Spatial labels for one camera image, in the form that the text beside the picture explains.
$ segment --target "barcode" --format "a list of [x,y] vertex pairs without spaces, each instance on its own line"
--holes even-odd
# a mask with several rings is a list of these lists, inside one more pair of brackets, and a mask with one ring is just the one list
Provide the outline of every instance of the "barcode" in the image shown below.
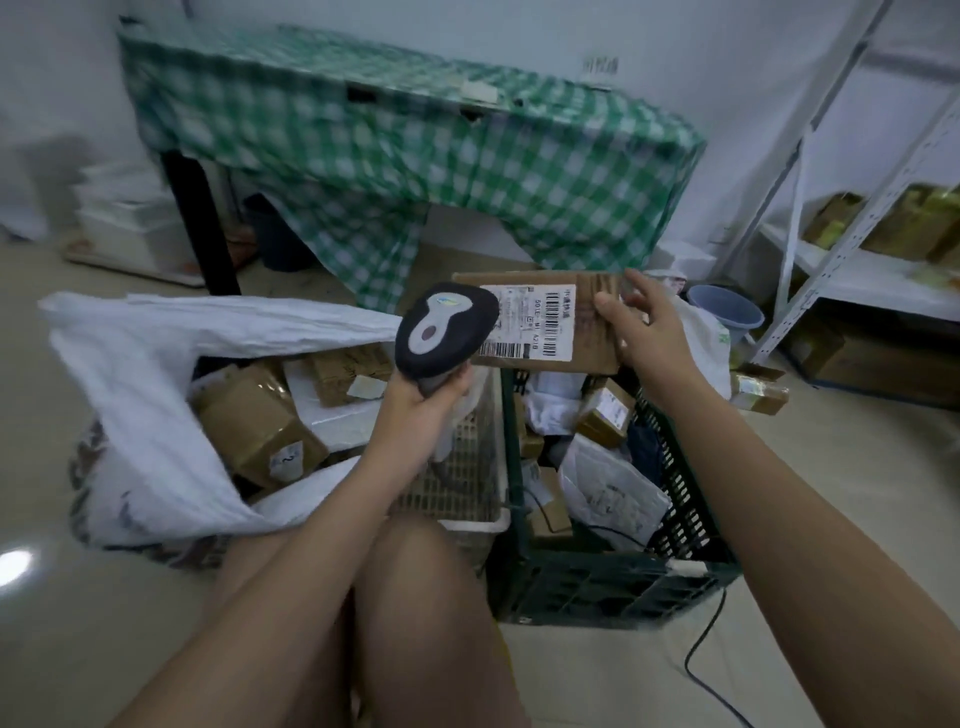
[[499,356],[504,359],[529,359],[529,344],[508,344],[504,341],[485,341],[480,347],[481,356]]
[[557,355],[557,333],[560,331],[560,294],[547,293],[543,309],[543,346],[544,356]]

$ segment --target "shelf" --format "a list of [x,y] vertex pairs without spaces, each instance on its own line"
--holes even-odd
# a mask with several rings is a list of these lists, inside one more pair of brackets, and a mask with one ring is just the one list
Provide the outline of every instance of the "shelf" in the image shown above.
[[[764,223],[759,228],[763,237],[780,250],[786,248],[786,230]],[[794,265],[812,275],[827,256],[827,251],[798,241]],[[921,285],[909,276],[921,263],[900,260],[856,250],[841,264],[830,280],[818,288],[823,298],[886,308],[905,313],[919,313],[935,319],[960,322],[960,293],[936,290]]]

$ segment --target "white label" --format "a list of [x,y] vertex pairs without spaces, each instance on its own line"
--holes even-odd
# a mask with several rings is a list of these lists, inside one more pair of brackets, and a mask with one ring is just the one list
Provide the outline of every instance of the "white label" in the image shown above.
[[500,300],[500,317],[482,356],[508,359],[573,359],[577,286],[485,285]]
[[597,412],[607,422],[616,429],[623,429],[627,417],[630,416],[630,409],[622,401],[618,400],[609,389],[600,391],[600,401],[597,402]]
[[359,400],[379,400],[383,393],[387,391],[387,382],[382,379],[374,379],[372,376],[357,375],[350,388],[347,389],[349,397],[356,397]]
[[270,477],[281,483],[292,483],[303,477],[303,441],[280,448],[270,457]]

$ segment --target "metal shelving unit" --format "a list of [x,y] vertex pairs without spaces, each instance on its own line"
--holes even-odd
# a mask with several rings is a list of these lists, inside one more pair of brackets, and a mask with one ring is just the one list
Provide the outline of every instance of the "metal shelving unit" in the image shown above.
[[[877,11],[874,22],[857,43],[844,72],[837,78],[824,103],[814,114],[803,138],[798,141],[794,154],[768,191],[760,209],[731,246],[726,257],[720,260],[714,269],[715,274],[728,273],[739,254],[756,239],[765,239],[783,251],[774,320],[750,354],[749,359],[755,363],[765,361],[804,312],[820,298],[862,303],[960,322],[960,293],[935,290],[911,280],[909,276],[916,270],[918,263],[859,250],[860,244],[900,197],[906,186],[918,180],[917,174],[924,160],[934,153],[947,134],[960,126],[960,68],[941,61],[912,57],[899,49],[886,51],[872,44],[873,32],[888,8],[889,4],[884,3]],[[927,83],[950,85],[951,90],[947,100],[880,184],[843,236],[829,251],[824,251],[799,239],[800,210],[804,203],[806,178],[804,147],[850,72],[860,63],[913,76]],[[796,186],[789,227],[784,229],[764,223],[767,207],[795,165]],[[795,264],[809,274],[809,279],[796,295],[788,298],[787,290]]]

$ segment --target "cardboard box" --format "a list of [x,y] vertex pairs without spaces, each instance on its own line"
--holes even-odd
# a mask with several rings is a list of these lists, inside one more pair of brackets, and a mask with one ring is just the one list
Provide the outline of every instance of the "cardboard box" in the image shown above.
[[801,238],[819,248],[829,250],[846,231],[856,213],[863,207],[863,198],[852,192],[833,195],[804,228]]
[[763,415],[776,415],[790,400],[790,390],[778,382],[779,369],[743,364],[730,372],[731,397],[734,407]]
[[925,260],[960,222],[960,195],[911,185],[860,246],[903,260]]
[[552,372],[613,375],[619,369],[613,327],[593,305],[593,295],[619,294],[619,276],[589,271],[455,273],[460,283],[497,294],[500,319],[477,364]]
[[531,431],[527,426],[527,415],[523,407],[523,397],[514,392],[514,412],[516,415],[516,437],[520,442],[520,458],[536,460],[543,452],[543,436]]
[[210,444],[232,473],[275,491],[313,473],[329,454],[292,407],[258,378],[231,375],[192,403]]
[[612,379],[602,379],[584,397],[577,432],[597,445],[616,448],[627,437],[636,400]]
[[[317,397],[324,407],[382,397],[394,371],[393,362],[379,344],[314,352],[306,358],[315,378]],[[357,389],[361,384],[365,385],[363,389],[366,391]]]
[[540,467],[540,482],[549,491],[550,500],[538,496],[540,505],[527,515],[527,523],[535,539],[569,539],[573,536],[573,524],[566,510],[564,491],[560,487],[560,474],[553,468]]
[[954,330],[944,326],[938,334],[892,312],[834,306],[808,311],[784,347],[815,383],[960,409],[960,335]]

